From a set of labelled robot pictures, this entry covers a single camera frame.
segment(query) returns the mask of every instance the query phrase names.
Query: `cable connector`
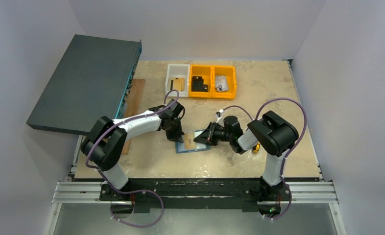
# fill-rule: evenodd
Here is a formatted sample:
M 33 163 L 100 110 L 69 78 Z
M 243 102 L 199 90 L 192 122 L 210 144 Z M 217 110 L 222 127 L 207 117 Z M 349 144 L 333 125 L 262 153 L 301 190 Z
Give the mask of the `cable connector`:
M 216 117 L 217 121 L 216 123 L 221 125 L 221 126 L 224 126 L 224 117 L 223 115 L 221 115 L 222 113 L 224 112 L 224 110 L 220 109 L 218 112 L 216 112 L 216 114 L 214 114 L 214 117 Z

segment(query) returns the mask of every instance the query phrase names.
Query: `white wall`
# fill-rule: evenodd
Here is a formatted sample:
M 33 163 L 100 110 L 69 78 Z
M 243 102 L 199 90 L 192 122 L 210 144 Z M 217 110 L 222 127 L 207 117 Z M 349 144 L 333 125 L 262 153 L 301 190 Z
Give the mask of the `white wall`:
M 141 59 L 290 59 L 324 2 L 70 0 L 87 35 L 141 39 Z
M 0 234 L 41 234 L 76 137 L 25 124 L 75 33 L 66 0 L 0 0 Z
M 292 66 L 348 232 L 385 234 L 385 1 L 327 1 Z

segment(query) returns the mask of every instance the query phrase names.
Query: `cable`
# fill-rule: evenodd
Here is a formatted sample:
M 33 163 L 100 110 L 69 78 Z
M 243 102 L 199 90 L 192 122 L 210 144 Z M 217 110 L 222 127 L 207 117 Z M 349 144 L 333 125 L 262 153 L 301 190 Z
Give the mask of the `cable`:
M 156 114 L 160 114 L 161 112 L 163 112 L 164 110 L 168 109 L 172 104 L 174 104 L 175 102 L 177 102 L 178 98 L 179 98 L 179 92 L 177 90 L 171 90 L 167 93 L 167 95 L 165 96 L 165 99 L 167 98 L 168 94 L 171 93 L 171 92 L 176 92 L 177 93 L 177 97 L 175 98 L 175 100 L 173 102 L 171 102 L 171 104 L 167 105 L 166 107 L 164 107 L 163 109 L 161 110 L 158 110 L 154 113 L 151 113 L 151 114 L 148 114 L 146 115 L 146 117 L 150 117 L 152 115 L 156 115 Z M 128 122 L 128 121 L 132 121 L 132 120 L 136 120 L 138 118 L 144 118 L 145 116 L 142 116 L 142 115 L 137 115 L 137 116 L 133 116 L 133 117 L 130 117 L 128 119 L 125 120 L 125 122 Z M 119 122 L 119 123 L 116 123 L 114 124 L 113 126 L 111 126 L 109 129 L 107 129 L 98 139 L 97 141 L 93 144 L 93 147 L 90 149 L 89 153 L 87 154 L 87 158 L 86 158 L 86 162 L 85 162 L 85 165 L 86 167 L 89 167 L 89 168 L 94 168 L 96 169 L 97 171 L 99 171 L 99 174 L 102 176 L 102 178 L 107 182 L 107 184 L 114 190 L 116 191 L 117 193 L 120 193 L 120 194 L 132 194 L 132 193 L 137 193 L 137 192 L 147 192 L 147 193 L 151 193 L 153 194 L 154 196 L 156 196 L 158 199 L 159 199 L 159 202 L 161 203 L 161 213 L 159 214 L 158 218 L 153 221 L 152 223 L 149 223 L 149 224 L 145 224 L 145 225 L 137 225 L 137 224 L 131 224 L 131 223 L 128 223 L 126 221 L 123 221 L 123 220 L 120 220 L 119 218 L 117 218 L 114 214 L 113 214 L 113 211 L 112 209 L 110 209 L 110 213 L 112 214 L 112 218 L 115 219 L 117 222 L 120 222 L 122 224 L 126 224 L 126 225 L 129 225 L 131 227 L 135 227 L 135 228 L 146 228 L 146 227 L 150 227 L 154 224 L 156 224 L 161 218 L 162 218 L 162 215 L 164 214 L 164 202 L 162 201 L 162 198 L 155 192 L 151 191 L 151 190 L 147 190 L 147 189 L 140 189 L 140 190 L 135 190 L 135 191 L 129 191 L 129 192 L 124 192 L 124 191 L 120 191 L 119 189 L 115 188 L 106 178 L 106 176 L 103 174 L 103 172 L 99 169 L 99 167 L 97 166 L 94 166 L 94 165 L 89 165 L 89 160 L 90 160 L 90 157 L 92 156 L 95 148 L 99 145 L 99 143 L 102 141 L 102 139 L 107 136 L 112 130 L 114 130 L 115 128 L 117 128 L 118 126 L 124 124 L 123 121 Z
M 285 161 L 286 161 L 286 158 L 288 158 L 288 156 L 289 156 L 289 154 L 298 146 L 298 144 L 301 142 L 301 140 L 302 140 L 302 137 L 305 135 L 305 131 L 306 131 L 306 129 L 307 129 L 307 113 L 305 112 L 305 109 L 304 109 L 304 107 L 302 107 L 302 105 L 299 103 L 299 102 L 297 102 L 297 101 L 295 101 L 295 100 L 293 100 L 293 99 L 290 99 L 290 98 L 286 98 L 286 97 L 280 97 L 280 98 L 274 98 L 274 99 L 271 99 L 271 100 L 269 100 L 269 101 L 267 101 L 266 103 L 264 103 L 260 108 L 259 108 L 259 110 L 258 110 L 258 112 L 257 112 L 257 114 L 256 114 L 256 120 L 258 120 L 258 117 L 259 117 L 259 114 L 260 114 L 260 112 L 262 111 L 262 109 L 266 106 L 266 105 L 268 105 L 268 104 L 270 104 L 270 103 L 272 103 L 272 102 L 274 102 L 274 101 L 277 101 L 277 100 L 287 100 L 287 101 L 290 101 L 290 102 L 292 102 L 292 103 L 294 103 L 294 104 L 296 104 L 296 105 L 298 105 L 299 106 L 299 108 L 301 108 L 301 111 L 302 111 L 302 113 L 303 113 L 303 115 L 304 115 L 304 127 L 303 127 L 303 129 L 302 129 L 302 132 L 301 132 L 301 136 L 299 137 L 299 139 L 295 142 L 295 145 L 285 154 L 285 156 L 284 156 L 284 158 L 283 158 L 283 160 L 282 160 L 282 163 L 281 163 L 281 169 L 280 169 L 280 178 L 281 178 L 281 180 L 282 180 L 282 183 L 286 186 L 286 188 L 288 189 L 288 192 L 289 192 L 289 203 L 288 203 L 288 205 L 286 206 L 286 208 L 284 209 L 284 211 L 282 212 L 282 213 L 280 213 L 277 217 L 275 217 L 275 218 L 270 218 L 270 220 L 276 220 L 276 219 L 279 219 L 280 217 L 282 217 L 287 211 L 288 211 L 288 209 L 289 209 L 289 207 L 290 207 L 290 203 L 291 203 L 291 201 L 292 201 L 292 192 L 290 191 L 290 187 L 289 187 L 289 185 L 285 182 L 285 179 L 283 178 L 283 172 L 284 172 L 284 168 L 285 168 Z
M 236 107 L 236 108 L 239 108 L 239 109 L 243 110 L 243 111 L 249 116 L 250 121 L 253 121 L 253 118 L 252 118 L 252 116 L 250 115 L 250 113 L 247 112 L 243 107 L 241 107 L 241 106 L 239 106 L 239 105 L 230 105 L 230 106 L 224 108 L 223 110 L 227 110 L 227 109 L 230 109 L 230 108 L 233 108 L 233 107 Z
M 171 93 L 171 92 L 173 92 L 173 91 L 175 91 L 175 92 L 177 92 L 177 99 L 179 98 L 179 92 L 177 91 L 177 90 L 171 90 L 171 91 L 169 91 L 166 95 L 165 95 L 165 98 L 164 98 L 164 104 L 166 104 L 167 103 L 167 98 L 168 98 L 168 95 L 169 95 L 169 93 Z M 182 116 L 180 117 L 180 120 L 184 117 L 184 114 L 185 114 L 185 108 L 183 108 L 182 109 Z
M 171 90 L 171 91 L 169 91 L 169 92 L 167 93 L 167 95 L 165 96 L 165 99 L 166 99 L 166 97 L 168 96 L 168 94 L 171 93 L 171 92 L 176 92 L 176 93 L 177 93 L 177 97 L 175 98 L 175 100 L 174 100 L 170 105 L 165 106 L 163 109 L 158 110 L 158 111 L 156 111 L 156 112 L 154 112 L 154 113 L 151 113 L 151 114 L 147 114 L 146 117 L 150 117 L 150 116 L 153 116 L 153 115 L 156 115 L 156 114 L 160 114 L 160 113 L 162 113 L 164 110 L 167 110 L 168 108 L 170 108 L 170 106 L 171 106 L 172 104 L 174 104 L 175 102 L 177 102 L 177 100 L 178 100 L 178 98 L 179 98 L 179 92 L 178 92 L 177 90 Z M 139 118 L 144 118 L 144 117 L 145 117 L 145 116 L 143 116 L 143 115 L 136 115 L 136 116 L 133 116 L 133 117 L 130 117 L 130 118 L 126 119 L 124 122 L 133 121 L 133 120 L 136 120 L 136 119 L 139 119 Z M 102 139 L 103 139 L 105 136 L 107 136 L 107 134 L 108 134 L 109 132 L 111 132 L 112 130 L 114 130 L 116 127 L 118 127 L 118 126 L 124 124 L 124 122 L 121 121 L 121 122 L 119 122 L 119 123 L 114 124 L 114 125 L 111 126 L 109 129 L 107 129 L 107 130 L 106 130 L 106 131 L 105 131 L 105 132 L 104 132 L 104 133 L 97 139 L 97 141 L 95 142 L 95 144 L 93 145 L 93 147 L 90 149 L 89 154 L 87 154 L 86 162 L 85 162 L 86 167 L 88 167 L 88 168 L 93 168 L 93 169 L 98 169 L 97 166 L 89 165 L 90 157 L 92 156 L 92 154 L 93 154 L 95 148 L 99 145 L 99 143 L 102 141 Z

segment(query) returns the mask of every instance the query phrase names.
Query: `orange plastic bin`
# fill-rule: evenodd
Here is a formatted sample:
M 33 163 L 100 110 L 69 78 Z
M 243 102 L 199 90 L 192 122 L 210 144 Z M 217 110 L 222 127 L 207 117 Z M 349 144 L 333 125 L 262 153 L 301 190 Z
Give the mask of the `orange plastic bin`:
M 204 85 L 208 85 L 207 92 L 193 92 L 193 78 L 195 76 L 201 76 L 204 80 Z M 189 82 L 189 95 L 192 98 L 211 98 L 212 91 L 214 90 L 214 67 L 210 65 L 191 65 L 190 67 L 190 82 Z
M 226 76 L 227 86 L 229 88 L 226 92 L 218 92 L 216 90 L 216 76 L 224 75 Z M 212 84 L 212 96 L 211 98 L 218 99 L 234 99 L 236 97 L 236 70 L 234 66 L 222 66 L 222 65 L 214 65 L 214 76 L 211 80 Z

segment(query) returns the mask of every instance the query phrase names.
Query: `table top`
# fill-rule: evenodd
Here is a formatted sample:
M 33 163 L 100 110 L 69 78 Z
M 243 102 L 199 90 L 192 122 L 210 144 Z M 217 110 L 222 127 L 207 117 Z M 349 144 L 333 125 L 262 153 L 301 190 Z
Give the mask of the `table top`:
M 298 100 L 287 61 L 139 61 L 134 78 L 145 79 L 139 113 L 163 104 L 168 64 L 231 65 L 236 68 L 237 94 L 234 100 L 180 98 L 185 107 L 182 119 L 184 132 L 205 129 L 219 109 L 240 105 L 255 117 L 259 107 L 276 97 Z M 265 107 L 262 114 L 273 110 L 299 133 L 303 115 L 299 107 L 289 101 L 276 101 Z M 250 121 L 240 109 L 231 108 L 224 116 L 238 117 L 242 129 Z M 85 155 L 79 153 L 75 178 L 100 178 L 93 169 L 84 165 Z M 260 177 L 264 171 L 266 152 L 233 152 L 229 143 L 219 142 L 208 151 L 175 153 L 174 142 L 169 142 L 164 131 L 150 132 L 135 137 L 128 155 L 122 155 L 119 164 L 129 178 L 242 178 Z M 319 177 L 312 141 L 307 131 L 300 144 L 290 154 L 285 177 Z

